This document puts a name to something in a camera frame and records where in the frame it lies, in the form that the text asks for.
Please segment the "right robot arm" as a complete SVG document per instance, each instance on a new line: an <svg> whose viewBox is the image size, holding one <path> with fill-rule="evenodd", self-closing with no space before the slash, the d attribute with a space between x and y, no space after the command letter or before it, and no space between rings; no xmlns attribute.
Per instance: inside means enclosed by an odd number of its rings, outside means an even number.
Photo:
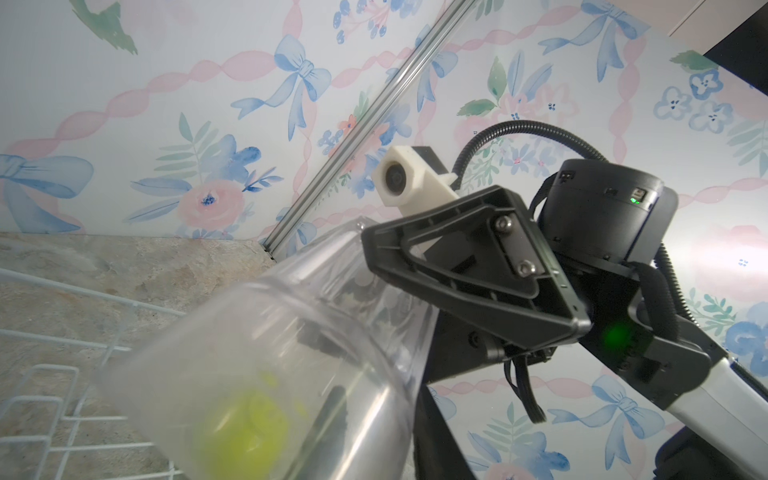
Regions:
<svg viewBox="0 0 768 480"><path fill-rule="evenodd" d="M528 369L578 343L651 404L596 386L606 408L584 421L618 413L609 457L624 454L625 427L650 435L664 410L683 427L657 454L657 478L766 477L766 388L676 310L651 264L673 190L586 159L566 161L531 204L500 186L461 197L450 179L414 152L392 154L373 181L401 218L362 236L374 274L439 312L426 382L500 364L538 423Z"/></svg>

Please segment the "white wire dish rack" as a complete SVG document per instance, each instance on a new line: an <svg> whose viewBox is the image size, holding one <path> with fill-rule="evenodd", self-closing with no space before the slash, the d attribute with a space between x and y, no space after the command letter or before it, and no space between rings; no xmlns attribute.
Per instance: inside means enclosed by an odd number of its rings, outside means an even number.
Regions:
<svg viewBox="0 0 768 480"><path fill-rule="evenodd" d="M1 272L1 476L181 479L94 379L178 310Z"/></svg>

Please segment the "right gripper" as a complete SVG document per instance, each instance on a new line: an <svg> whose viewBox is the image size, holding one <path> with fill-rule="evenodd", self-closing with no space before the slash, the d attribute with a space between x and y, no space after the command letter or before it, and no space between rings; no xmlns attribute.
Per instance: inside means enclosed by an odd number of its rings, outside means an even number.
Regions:
<svg viewBox="0 0 768 480"><path fill-rule="evenodd" d="M536 220L518 194L493 186L368 227L362 245L374 274L441 311L427 382L500 363L534 407L529 367L576 341L669 408L711 369L661 249L677 205L652 175L572 159L536 194Z"/></svg>

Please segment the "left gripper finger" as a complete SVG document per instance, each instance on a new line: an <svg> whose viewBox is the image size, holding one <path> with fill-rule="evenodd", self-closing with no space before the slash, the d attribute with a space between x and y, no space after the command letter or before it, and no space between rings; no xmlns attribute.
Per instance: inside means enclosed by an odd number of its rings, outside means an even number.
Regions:
<svg viewBox="0 0 768 480"><path fill-rule="evenodd" d="M416 401L413 441L416 479L475 479L427 385Z"/></svg>

